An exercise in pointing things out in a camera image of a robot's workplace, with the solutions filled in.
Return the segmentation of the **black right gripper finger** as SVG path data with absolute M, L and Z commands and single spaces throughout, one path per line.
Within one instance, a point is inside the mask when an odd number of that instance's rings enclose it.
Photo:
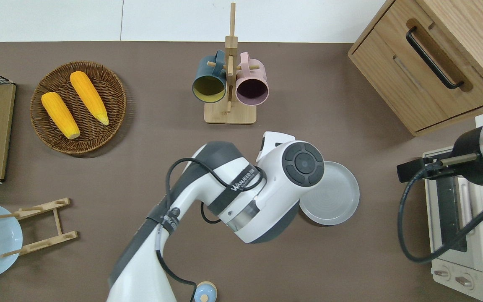
M 406 163 L 397 166 L 397 179 L 400 183 L 409 182 L 414 175 L 425 168 L 436 163 L 438 159 L 435 157 L 418 157 Z

